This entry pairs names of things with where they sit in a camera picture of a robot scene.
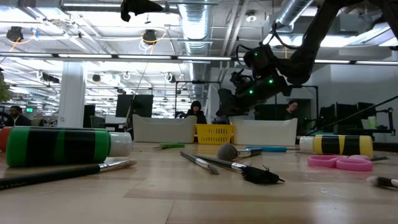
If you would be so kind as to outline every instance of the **man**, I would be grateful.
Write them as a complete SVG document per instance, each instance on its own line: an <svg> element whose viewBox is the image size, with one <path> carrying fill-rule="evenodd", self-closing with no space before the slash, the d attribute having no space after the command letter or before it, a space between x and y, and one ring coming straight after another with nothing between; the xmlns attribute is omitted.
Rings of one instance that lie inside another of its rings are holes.
<svg viewBox="0 0 398 224"><path fill-rule="evenodd" d="M290 100L287 104L286 110L281 115L281 120L286 121L295 118L294 111L299 108L299 104L295 100Z"/></svg>
<svg viewBox="0 0 398 224"><path fill-rule="evenodd" d="M201 111L201 104L199 101L194 101L191 104L191 109L188 110L185 117L196 116L197 124L207 124L205 113Z"/></svg>
<svg viewBox="0 0 398 224"><path fill-rule="evenodd" d="M6 126L30 126L30 119L22 115L22 108L20 106L12 106L10 108L10 116L12 120L6 121Z"/></svg>

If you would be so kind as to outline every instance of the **blue pen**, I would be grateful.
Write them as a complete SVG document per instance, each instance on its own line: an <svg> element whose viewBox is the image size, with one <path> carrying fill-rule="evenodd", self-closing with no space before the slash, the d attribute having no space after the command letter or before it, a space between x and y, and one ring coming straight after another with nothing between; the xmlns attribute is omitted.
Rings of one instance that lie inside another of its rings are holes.
<svg viewBox="0 0 398 224"><path fill-rule="evenodd" d="M262 149L263 152L286 152L284 146L247 146L246 149Z"/></svg>

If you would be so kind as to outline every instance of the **white bin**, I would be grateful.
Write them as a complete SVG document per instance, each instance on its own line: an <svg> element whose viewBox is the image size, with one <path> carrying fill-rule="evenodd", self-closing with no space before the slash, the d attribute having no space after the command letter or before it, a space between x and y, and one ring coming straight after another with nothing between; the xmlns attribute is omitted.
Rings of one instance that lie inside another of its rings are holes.
<svg viewBox="0 0 398 224"><path fill-rule="evenodd" d="M255 146L294 146L297 118L287 121L234 119L234 144Z"/></svg>
<svg viewBox="0 0 398 224"><path fill-rule="evenodd" d="M193 143L196 116L185 119L143 118L132 115L135 142Z"/></svg>

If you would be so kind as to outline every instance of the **white cap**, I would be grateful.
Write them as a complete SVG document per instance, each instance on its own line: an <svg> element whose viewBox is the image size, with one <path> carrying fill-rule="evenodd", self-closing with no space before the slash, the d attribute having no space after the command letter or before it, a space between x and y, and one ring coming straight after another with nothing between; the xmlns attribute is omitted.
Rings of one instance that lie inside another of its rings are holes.
<svg viewBox="0 0 398 224"><path fill-rule="evenodd" d="M111 136L111 151L109 157L129 156L132 149L130 133L109 133Z"/></svg>
<svg viewBox="0 0 398 224"><path fill-rule="evenodd" d="M313 136L303 136L300 138L300 150L313 152Z"/></svg>

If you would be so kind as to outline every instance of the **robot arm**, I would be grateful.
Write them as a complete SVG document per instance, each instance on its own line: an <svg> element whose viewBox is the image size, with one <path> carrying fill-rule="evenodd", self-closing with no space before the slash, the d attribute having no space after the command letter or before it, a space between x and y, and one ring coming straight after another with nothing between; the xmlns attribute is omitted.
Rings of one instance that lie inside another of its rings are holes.
<svg viewBox="0 0 398 224"><path fill-rule="evenodd" d="M218 93L221 105L217 115L241 115L280 92L287 96L290 95L292 89L286 80L293 85L307 82L320 44L338 11L342 7L362 1L324 0L303 37L302 45L295 48L296 51L289 59L277 58L268 44L248 51L243 59L245 64L252 69L253 79L246 83L234 82L236 85L235 95L232 95L230 90L220 89ZM369 0L369 2L381 9L393 33L398 37L398 0ZM277 70L286 77L286 80L279 75ZM236 81L238 76L239 74L235 74L233 80Z"/></svg>

